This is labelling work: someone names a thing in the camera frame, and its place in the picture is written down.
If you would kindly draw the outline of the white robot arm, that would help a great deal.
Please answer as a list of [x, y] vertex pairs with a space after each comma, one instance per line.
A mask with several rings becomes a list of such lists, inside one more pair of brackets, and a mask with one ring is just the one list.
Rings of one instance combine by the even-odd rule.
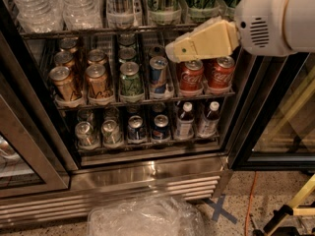
[[234, 19], [207, 20], [165, 47], [180, 63], [230, 55], [241, 46], [252, 55], [284, 57], [315, 52], [315, 0], [241, 0]]

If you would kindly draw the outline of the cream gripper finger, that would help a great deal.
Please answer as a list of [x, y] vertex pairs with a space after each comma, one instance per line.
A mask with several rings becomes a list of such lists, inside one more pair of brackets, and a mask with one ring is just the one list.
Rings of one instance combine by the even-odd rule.
[[175, 63], [218, 58], [216, 44], [219, 38], [218, 23], [213, 24], [206, 29], [194, 29], [187, 32], [165, 47], [167, 58]]
[[198, 25], [196, 27], [196, 29], [206, 29], [207, 27], [209, 27], [209, 26], [211, 26], [213, 24], [216, 24], [216, 23], [220, 22], [221, 20], [222, 20], [221, 16], [217, 16], [215, 18], [210, 18], [207, 21], [205, 21], [204, 23]]

